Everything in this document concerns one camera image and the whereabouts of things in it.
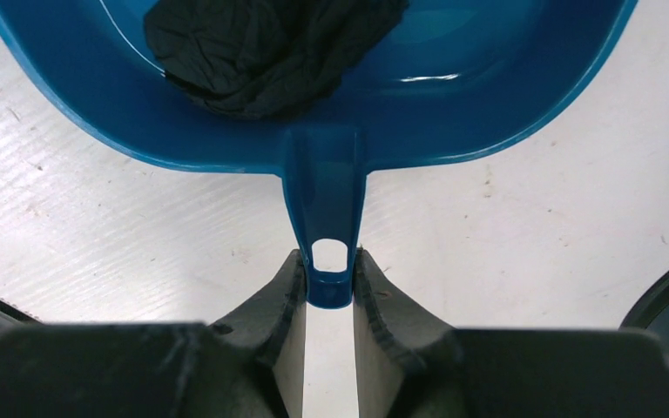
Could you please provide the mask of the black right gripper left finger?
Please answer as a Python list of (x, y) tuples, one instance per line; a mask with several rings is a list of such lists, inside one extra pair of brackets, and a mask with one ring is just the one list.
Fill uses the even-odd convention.
[(306, 281), (291, 252), (211, 324), (19, 325), (0, 331), (0, 417), (299, 417)]

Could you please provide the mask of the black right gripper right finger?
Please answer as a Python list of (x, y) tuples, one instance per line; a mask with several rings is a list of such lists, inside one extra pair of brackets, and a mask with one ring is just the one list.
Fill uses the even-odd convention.
[(669, 417), (669, 350), (637, 330), (457, 328), (354, 263), (362, 417)]

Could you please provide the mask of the blue plastic dustpan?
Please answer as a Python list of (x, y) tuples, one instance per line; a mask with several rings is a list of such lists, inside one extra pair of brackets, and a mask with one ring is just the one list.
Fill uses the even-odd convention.
[(143, 30), (158, 1), (0, 1), (0, 37), (73, 123), (125, 155), (186, 172), (273, 174), (307, 300), (347, 306), (374, 171), (499, 152), (591, 82), (632, 1), (408, 1), (340, 86), (295, 118), (231, 118), (166, 79)]

